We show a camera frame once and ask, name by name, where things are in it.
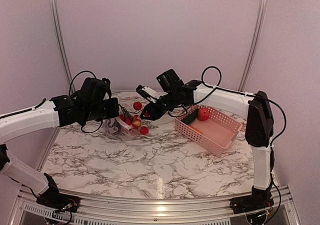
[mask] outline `table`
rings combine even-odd
[[[114,96],[128,109],[136,101],[146,104],[135,92]],[[254,171],[246,121],[226,113],[243,127],[221,157],[175,131],[174,118],[166,114],[144,120],[149,135],[133,139],[109,138],[104,126],[89,134],[78,124],[63,127],[42,171],[61,189],[102,196],[189,199],[249,192]],[[98,125],[89,122],[85,129],[94,131]]]

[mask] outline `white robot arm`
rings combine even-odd
[[[0,174],[29,187],[38,195],[37,203],[63,209],[69,204],[69,200],[79,201],[79,198],[59,193],[51,176],[23,163],[7,149],[6,143],[41,129],[73,123],[84,126],[87,121],[102,122],[118,116],[118,99],[111,98],[110,81],[90,77],[71,96],[53,97],[50,101],[43,100],[35,107],[0,115]],[[71,208],[72,212],[76,210],[77,206]]]
[[[230,206],[237,214],[273,205],[270,190],[274,155],[269,141],[273,135],[274,119],[267,95],[260,91],[253,94],[221,87],[212,89],[197,80],[184,84],[172,69],[157,79],[167,93],[164,96],[146,86],[140,85],[136,89],[150,102],[142,112],[148,112],[149,116],[142,115],[142,119],[157,120],[178,105],[195,103],[229,111],[247,119],[245,138],[251,145],[254,161],[252,195],[233,198]],[[63,127],[72,123],[84,126],[87,121],[118,117],[118,100],[104,100],[106,93],[111,97],[109,80],[87,78],[81,89],[71,96],[54,97],[35,107],[0,115],[0,174],[31,188],[39,196],[37,202],[40,204],[63,209],[69,204],[68,200],[79,201],[78,197],[59,193],[52,177],[23,163],[7,150],[5,143],[45,128]],[[71,209],[72,212],[77,211],[76,206]]]
[[[252,195],[233,198],[230,207],[238,214],[273,205],[271,171],[274,167],[274,152],[270,140],[274,118],[267,95],[262,91],[249,93],[208,86],[198,80],[184,84],[173,69],[159,75],[157,80],[166,95],[159,96],[147,86],[140,85],[136,89],[149,101],[142,112],[147,112],[149,116],[142,115],[142,119],[157,120],[174,108],[199,104],[232,112],[247,120],[245,139],[251,146],[254,163]]]

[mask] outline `white wall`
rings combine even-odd
[[[184,82],[221,68],[222,85],[237,89],[246,64],[259,0],[57,0],[71,72],[90,69],[113,90],[174,68]],[[218,75],[208,72],[216,83]],[[76,81],[80,87],[82,79]]]
[[[66,94],[49,0],[0,0],[0,114]],[[53,130],[26,135],[7,144],[35,167]],[[8,223],[20,186],[0,175],[1,224]]]
[[[275,142],[276,172],[302,225],[320,220],[320,0],[268,0],[246,91],[266,91],[288,119]],[[283,119],[277,114],[277,132]]]

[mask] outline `pink plastic basket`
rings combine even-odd
[[[200,121],[196,119],[190,125],[186,125],[181,121],[198,108],[206,108],[210,111],[208,120]],[[203,105],[192,106],[189,108],[188,114],[175,119],[175,129],[177,131],[218,157],[228,149],[241,127],[242,124],[232,117],[217,109]]]

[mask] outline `fake fruit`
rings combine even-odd
[[[140,110],[142,109],[142,103],[139,102],[139,101],[136,101],[136,102],[133,104],[133,108],[134,108],[135,110],[140,111]]]
[[[207,120],[208,118],[210,117],[210,112],[208,109],[206,108],[200,108],[199,111],[198,111],[198,119],[200,121],[205,121]]]
[[[134,119],[133,122],[132,122],[132,127],[134,129],[140,128],[141,125],[142,125],[142,122],[141,122],[140,119]]]
[[[195,128],[194,126],[190,126],[190,125],[189,127],[203,135],[202,131],[200,131],[198,128]]]
[[[125,123],[128,124],[128,125],[132,124],[131,121],[130,121],[130,118],[128,118],[128,117],[125,119]]]
[[[122,121],[125,121],[125,116],[123,114],[120,114],[119,115],[119,118],[122,120]]]
[[[147,128],[146,126],[142,126],[142,127],[140,128],[140,133],[141,133],[142,135],[148,135],[148,134],[149,134],[149,128]]]

